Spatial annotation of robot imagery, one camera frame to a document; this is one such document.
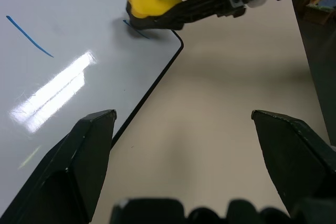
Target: whiteboard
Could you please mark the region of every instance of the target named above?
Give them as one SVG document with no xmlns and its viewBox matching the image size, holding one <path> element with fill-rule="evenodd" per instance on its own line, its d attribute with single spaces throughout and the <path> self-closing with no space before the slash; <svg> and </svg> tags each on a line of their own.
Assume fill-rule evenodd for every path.
<svg viewBox="0 0 336 224">
<path fill-rule="evenodd" d="M 79 119 L 116 109 L 116 133 L 182 48 L 129 27 L 126 1 L 0 0 L 0 215 Z"/>
</svg>

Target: black plastic part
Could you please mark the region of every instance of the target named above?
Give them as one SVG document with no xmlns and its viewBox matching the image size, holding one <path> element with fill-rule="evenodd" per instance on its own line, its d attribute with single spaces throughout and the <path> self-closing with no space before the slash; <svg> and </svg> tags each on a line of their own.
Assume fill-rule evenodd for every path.
<svg viewBox="0 0 336 224">
<path fill-rule="evenodd" d="M 296 18 L 329 140 L 336 146 L 336 22 L 322 26 Z"/>
<path fill-rule="evenodd" d="M 260 217 L 265 224 L 291 224 L 291 219 L 275 208 L 266 208 L 260 212 Z"/>
<path fill-rule="evenodd" d="M 149 16 L 147 18 L 134 17 L 131 8 L 131 4 L 127 2 L 126 11 L 130 16 L 130 24 L 138 30 L 181 30 L 186 23 L 192 23 L 212 15 L 238 17 L 245 13 L 243 6 L 233 8 L 229 0 L 186 0 L 159 17 Z"/>
<path fill-rule="evenodd" d="M 113 224 L 183 224 L 184 222 L 184 208 L 174 199 L 124 200 L 114 207 L 110 220 Z"/>
<path fill-rule="evenodd" d="M 187 219 L 190 224 L 219 224 L 221 219 L 212 210 L 202 207 L 193 210 Z"/>
<path fill-rule="evenodd" d="M 242 199 L 230 202 L 227 209 L 226 221 L 232 224 L 263 224 L 255 207 L 250 202 Z"/>
<path fill-rule="evenodd" d="M 294 209 L 296 224 L 335 224 L 336 198 L 330 199 L 304 199 Z"/>
<path fill-rule="evenodd" d="M 268 173 L 292 215 L 306 197 L 336 197 L 336 152 L 304 121 L 254 111 L 260 147 Z"/>
<path fill-rule="evenodd" d="M 89 223 L 102 188 L 115 110 L 87 115 L 34 170 L 0 223 Z"/>
</svg>

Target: blue marker line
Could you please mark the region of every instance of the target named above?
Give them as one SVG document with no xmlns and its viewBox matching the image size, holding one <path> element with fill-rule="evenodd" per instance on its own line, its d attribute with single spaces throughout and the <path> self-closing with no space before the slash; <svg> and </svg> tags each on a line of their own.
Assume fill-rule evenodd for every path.
<svg viewBox="0 0 336 224">
<path fill-rule="evenodd" d="M 134 31 L 136 31 L 138 34 L 140 34 L 141 36 L 145 37 L 146 39 L 151 39 L 149 37 L 147 37 L 146 35 L 142 34 L 141 32 L 139 32 L 138 30 L 136 30 L 133 26 L 131 26 L 126 19 L 123 20 L 123 22 L 128 25 L 129 27 L 131 27 Z"/>
<path fill-rule="evenodd" d="M 48 56 L 50 56 L 50 57 L 53 57 L 50 53 L 48 53 L 46 50 L 44 50 L 42 47 L 40 47 L 38 44 L 36 44 L 36 42 L 33 41 L 33 39 L 30 38 L 30 36 L 29 36 L 28 34 L 26 34 L 25 31 L 23 31 L 22 28 L 19 27 L 19 25 L 18 25 L 17 23 L 15 23 L 15 21 L 12 20 L 12 18 L 11 18 L 10 16 L 6 16 L 6 18 L 8 18 L 8 20 L 9 20 L 10 22 L 12 22 L 12 24 L 13 24 L 17 29 L 19 29 L 19 31 L 20 31 L 21 33 L 23 33 L 23 35 L 26 36 L 27 39 L 29 39 L 29 41 L 30 41 L 31 43 L 33 43 L 35 47 L 37 47 L 38 49 L 40 49 L 40 50 L 41 50 L 42 52 L 44 52 L 46 55 L 48 55 Z"/>
</svg>

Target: yellow sponge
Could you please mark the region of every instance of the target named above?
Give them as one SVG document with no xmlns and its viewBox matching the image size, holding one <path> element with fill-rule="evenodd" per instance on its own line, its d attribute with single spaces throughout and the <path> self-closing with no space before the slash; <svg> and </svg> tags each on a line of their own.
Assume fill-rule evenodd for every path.
<svg viewBox="0 0 336 224">
<path fill-rule="evenodd" d="M 161 16 L 182 0 L 128 0 L 131 13 L 136 18 Z"/>
</svg>

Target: beige table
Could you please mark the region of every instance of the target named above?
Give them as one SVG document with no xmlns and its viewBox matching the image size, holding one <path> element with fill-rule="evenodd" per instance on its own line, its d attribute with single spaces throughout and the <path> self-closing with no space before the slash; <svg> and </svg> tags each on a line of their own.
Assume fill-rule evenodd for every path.
<svg viewBox="0 0 336 224">
<path fill-rule="evenodd" d="M 112 149 L 92 223 L 125 197 L 179 198 L 224 215 L 232 198 L 285 209 L 250 114 L 306 121 L 328 140 L 291 0 L 210 17 L 179 32 L 185 48 Z"/>
</svg>

